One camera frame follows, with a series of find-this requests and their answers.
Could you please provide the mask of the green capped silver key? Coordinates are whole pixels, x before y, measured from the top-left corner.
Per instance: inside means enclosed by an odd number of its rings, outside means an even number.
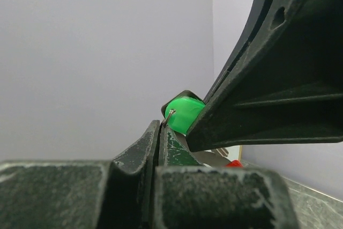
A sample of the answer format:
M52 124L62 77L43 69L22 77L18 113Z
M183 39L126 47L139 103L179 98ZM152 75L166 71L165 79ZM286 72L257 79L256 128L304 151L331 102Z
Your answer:
M165 119L164 125L186 135L204 107L205 103L200 97L192 91L184 90L161 107Z

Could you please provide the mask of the red handled metal keyring holder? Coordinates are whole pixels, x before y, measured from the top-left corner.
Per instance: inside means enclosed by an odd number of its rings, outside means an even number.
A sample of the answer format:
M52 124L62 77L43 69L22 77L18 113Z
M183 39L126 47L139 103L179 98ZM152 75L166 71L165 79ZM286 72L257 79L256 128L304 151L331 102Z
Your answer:
M175 133L181 144L202 164L210 167L243 167L239 160L229 160L212 151L191 152L183 134Z

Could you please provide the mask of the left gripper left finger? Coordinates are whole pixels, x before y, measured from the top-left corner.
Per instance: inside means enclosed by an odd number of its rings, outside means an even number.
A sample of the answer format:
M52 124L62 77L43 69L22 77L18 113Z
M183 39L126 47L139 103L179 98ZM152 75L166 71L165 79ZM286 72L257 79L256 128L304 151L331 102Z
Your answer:
M1 228L144 228L159 129L114 159L1 162Z

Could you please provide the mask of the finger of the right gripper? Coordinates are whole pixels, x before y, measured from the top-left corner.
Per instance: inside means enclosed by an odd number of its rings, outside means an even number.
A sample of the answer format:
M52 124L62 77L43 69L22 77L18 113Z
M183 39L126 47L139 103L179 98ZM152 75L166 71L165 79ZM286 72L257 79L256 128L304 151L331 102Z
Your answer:
M191 151L342 141L342 0L273 0L187 132Z
M256 35L273 0L213 0L214 84L209 100L248 41Z

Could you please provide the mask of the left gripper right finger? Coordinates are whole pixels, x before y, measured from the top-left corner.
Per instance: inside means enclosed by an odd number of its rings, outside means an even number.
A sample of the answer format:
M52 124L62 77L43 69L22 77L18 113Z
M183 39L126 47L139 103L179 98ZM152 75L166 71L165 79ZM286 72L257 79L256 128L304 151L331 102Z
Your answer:
M155 228L298 228L282 177L262 168L206 167L160 130Z

